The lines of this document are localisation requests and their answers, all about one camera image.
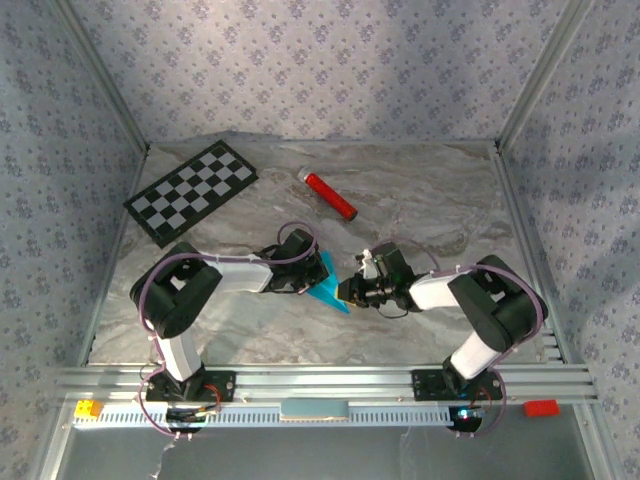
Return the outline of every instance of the wallpaper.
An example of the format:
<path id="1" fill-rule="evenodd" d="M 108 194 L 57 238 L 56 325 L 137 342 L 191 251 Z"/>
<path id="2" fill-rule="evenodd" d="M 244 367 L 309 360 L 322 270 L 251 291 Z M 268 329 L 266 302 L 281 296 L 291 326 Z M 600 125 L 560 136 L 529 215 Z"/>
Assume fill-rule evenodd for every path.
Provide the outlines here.
<path id="1" fill-rule="evenodd" d="M 73 0 L 147 141 L 495 138 L 564 0 Z"/>
<path id="2" fill-rule="evenodd" d="M 57 21 L 0 2 L 0 478 L 24 478 L 74 365 L 139 154 Z"/>
<path id="3" fill-rule="evenodd" d="M 572 345 L 640 478 L 640 6 L 597 1 L 509 152 Z"/>

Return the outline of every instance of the black and white checkerboard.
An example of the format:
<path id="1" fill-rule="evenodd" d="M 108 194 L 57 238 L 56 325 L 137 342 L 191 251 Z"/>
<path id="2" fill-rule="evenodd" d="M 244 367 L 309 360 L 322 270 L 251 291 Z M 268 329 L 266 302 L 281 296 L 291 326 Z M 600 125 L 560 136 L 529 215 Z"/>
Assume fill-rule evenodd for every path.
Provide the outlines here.
<path id="1" fill-rule="evenodd" d="M 127 200 L 124 206 L 163 248 L 257 178 L 255 168 L 219 141 Z"/>

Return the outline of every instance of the red cylinder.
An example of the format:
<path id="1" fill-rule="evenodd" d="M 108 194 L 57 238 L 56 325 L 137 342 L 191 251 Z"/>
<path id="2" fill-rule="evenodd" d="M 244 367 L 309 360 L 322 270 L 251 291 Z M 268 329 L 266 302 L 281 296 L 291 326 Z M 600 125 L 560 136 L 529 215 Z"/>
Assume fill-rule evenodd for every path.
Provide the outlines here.
<path id="1" fill-rule="evenodd" d="M 314 192 L 320 195 L 329 205 L 331 205 L 334 210 L 342 215 L 342 218 L 344 218 L 347 222 L 350 222 L 351 220 L 356 218 L 356 215 L 358 215 L 358 211 L 353 207 L 353 205 L 342 198 L 318 175 L 316 175 L 315 173 L 310 173 L 305 176 L 304 181 L 313 189 Z"/>

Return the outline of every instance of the blue triangular piece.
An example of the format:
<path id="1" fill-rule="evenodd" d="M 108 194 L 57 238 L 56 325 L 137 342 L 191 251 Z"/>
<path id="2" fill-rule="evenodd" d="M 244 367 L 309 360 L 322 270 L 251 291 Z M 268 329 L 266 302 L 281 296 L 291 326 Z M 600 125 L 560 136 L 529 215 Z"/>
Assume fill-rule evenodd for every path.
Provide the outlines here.
<path id="1" fill-rule="evenodd" d="M 322 257 L 324 266 L 329 272 L 329 276 L 315 287 L 311 287 L 307 290 L 307 293 L 321 302 L 324 302 L 333 308 L 337 308 L 341 312 L 349 313 L 347 304 L 336 298 L 336 291 L 338 290 L 339 282 L 338 276 L 336 275 L 336 269 L 333 267 L 333 262 L 331 261 L 331 255 L 329 255 L 329 252 L 325 251 L 321 252 L 320 256 Z"/>

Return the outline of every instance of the gray marble table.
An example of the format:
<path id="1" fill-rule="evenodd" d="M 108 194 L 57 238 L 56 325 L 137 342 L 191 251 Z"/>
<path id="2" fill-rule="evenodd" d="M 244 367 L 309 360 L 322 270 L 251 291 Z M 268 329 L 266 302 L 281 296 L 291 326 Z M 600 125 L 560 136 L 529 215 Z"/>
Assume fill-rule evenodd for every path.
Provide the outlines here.
<path id="1" fill-rule="evenodd" d="M 524 264 L 488 158 L 445 145 L 233 143 L 258 169 L 259 180 L 179 240 L 200 251 L 245 254 L 274 243 L 279 226 L 302 219 L 318 232 L 340 279 L 357 269 L 354 255 L 401 235 L 429 246 L 443 267 L 475 262 L 489 253 L 516 272 Z M 139 189 L 203 149 L 152 147 Z M 309 166 L 358 210 L 345 223 L 296 178 Z M 160 250 L 129 219 L 100 313 L 90 363 L 147 362 L 151 349 L 128 292 L 171 246 Z M 414 270 L 428 257 L 402 247 Z M 395 306 L 385 311 L 397 313 Z M 209 364 L 440 363 L 471 332 L 459 309 L 386 319 L 375 310 L 346 315 L 309 295 L 214 294 L 195 323 L 197 347 Z M 535 362 L 542 345 L 523 345 L 510 361 Z"/>

